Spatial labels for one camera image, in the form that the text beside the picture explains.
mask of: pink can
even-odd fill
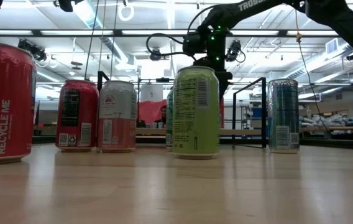
[[[137,93],[124,81],[107,81],[99,97],[97,148],[102,152],[135,149]]]

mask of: wooden table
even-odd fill
[[[222,146],[189,161],[166,149],[60,153],[0,165],[1,224],[353,224],[353,150],[299,154]]]

